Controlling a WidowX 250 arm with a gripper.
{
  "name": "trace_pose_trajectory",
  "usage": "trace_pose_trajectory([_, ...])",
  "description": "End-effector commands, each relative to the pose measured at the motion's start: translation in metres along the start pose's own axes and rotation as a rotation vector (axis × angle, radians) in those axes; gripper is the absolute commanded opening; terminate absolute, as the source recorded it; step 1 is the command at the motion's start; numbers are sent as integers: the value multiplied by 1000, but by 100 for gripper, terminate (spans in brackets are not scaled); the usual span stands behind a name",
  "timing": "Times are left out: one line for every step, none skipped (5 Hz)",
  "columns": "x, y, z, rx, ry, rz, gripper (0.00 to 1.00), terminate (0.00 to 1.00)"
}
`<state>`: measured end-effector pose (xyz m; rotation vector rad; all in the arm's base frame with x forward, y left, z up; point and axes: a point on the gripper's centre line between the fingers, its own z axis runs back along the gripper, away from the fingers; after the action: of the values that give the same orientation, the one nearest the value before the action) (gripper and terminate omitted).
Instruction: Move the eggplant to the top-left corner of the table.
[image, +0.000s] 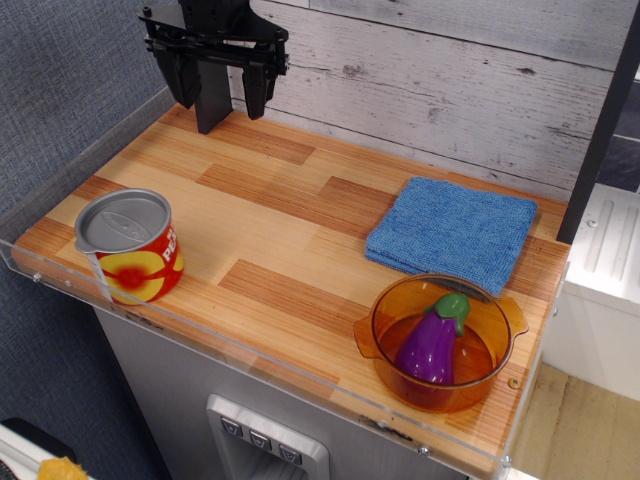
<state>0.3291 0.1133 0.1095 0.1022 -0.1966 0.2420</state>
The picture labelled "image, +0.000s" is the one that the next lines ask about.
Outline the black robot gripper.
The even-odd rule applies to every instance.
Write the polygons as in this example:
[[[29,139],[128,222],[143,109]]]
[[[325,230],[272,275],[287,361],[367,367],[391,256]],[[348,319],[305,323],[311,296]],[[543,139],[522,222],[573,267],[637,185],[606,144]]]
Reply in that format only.
[[[189,109],[201,91],[197,61],[243,68],[247,114],[264,115],[275,79],[289,66],[288,32],[257,15],[248,1],[177,1],[144,6],[146,43],[174,99]]]

